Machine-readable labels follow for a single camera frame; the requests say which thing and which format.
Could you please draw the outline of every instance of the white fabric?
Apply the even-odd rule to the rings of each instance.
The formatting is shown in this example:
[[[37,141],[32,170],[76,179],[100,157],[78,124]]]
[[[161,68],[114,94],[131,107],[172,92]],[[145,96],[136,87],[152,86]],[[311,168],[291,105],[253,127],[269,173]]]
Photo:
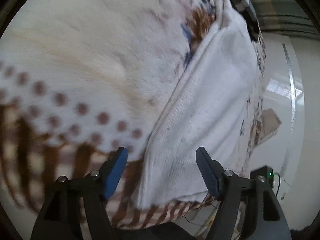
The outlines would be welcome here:
[[[199,193],[207,189],[195,160],[200,146],[224,167],[238,164],[230,156],[257,76],[257,57],[246,23],[229,0],[216,0],[216,14],[148,141],[138,208],[179,198],[201,202]]]
[[[0,40],[0,92],[6,94],[0,100],[18,98],[18,111],[36,134],[51,135],[52,146],[64,143],[63,134],[67,142],[93,144],[104,153],[126,147],[128,160],[139,160],[185,69],[190,45],[182,26],[206,5],[208,0],[28,0]],[[18,85],[22,73],[27,78]],[[44,83],[41,95],[34,93],[37,82]],[[63,105],[57,93],[65,95]],[[86,106],[84,114],[79,104]],[[37,117],[31,107],[39,109]],[[100,113],[108,115],[102,125]],[[74,125],[79,134],[70,132]]]

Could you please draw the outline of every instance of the patterned blanket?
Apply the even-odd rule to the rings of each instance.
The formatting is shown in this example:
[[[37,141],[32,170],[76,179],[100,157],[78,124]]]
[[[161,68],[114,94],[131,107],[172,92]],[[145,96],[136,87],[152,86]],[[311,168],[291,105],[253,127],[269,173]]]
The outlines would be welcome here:
[[[38,212],[58,176],[83,177],[124,146],[129,163],[106,203],[114,227],[145,228],[210,203],[138,210],[131,196],[149,135],[214,20],[214,0],[28,0],[0,39],[1,186],[12,201]],[[261,35],[253,45],[261,74],[234,151],[245,163],[262,109]]]

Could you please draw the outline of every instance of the white wall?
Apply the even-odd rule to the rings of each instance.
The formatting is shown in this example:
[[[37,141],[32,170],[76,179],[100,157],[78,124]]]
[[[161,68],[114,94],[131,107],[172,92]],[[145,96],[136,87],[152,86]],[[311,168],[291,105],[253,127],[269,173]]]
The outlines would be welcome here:
[[[291,38],[305,100],[305,131],[294,182],[282,203],[290,228],[312,223],[320,210],[320,42]]]

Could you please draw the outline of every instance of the blue gripper pad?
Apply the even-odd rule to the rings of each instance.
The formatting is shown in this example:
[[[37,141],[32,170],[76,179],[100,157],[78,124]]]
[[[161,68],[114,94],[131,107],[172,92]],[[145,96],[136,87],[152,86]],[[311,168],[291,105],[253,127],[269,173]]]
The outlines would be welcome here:
[[[113,158],[101,166],[99,172],[104,186],[102,195],[105,200],[108,200],[115,193],[127,160],[127,149],[119,147]]]
[[[219,199],[225,191],[223,167],[218,161],[214,161],[210,158],[204,147],[199,147],[197,149],[196,163],[210,195]]]

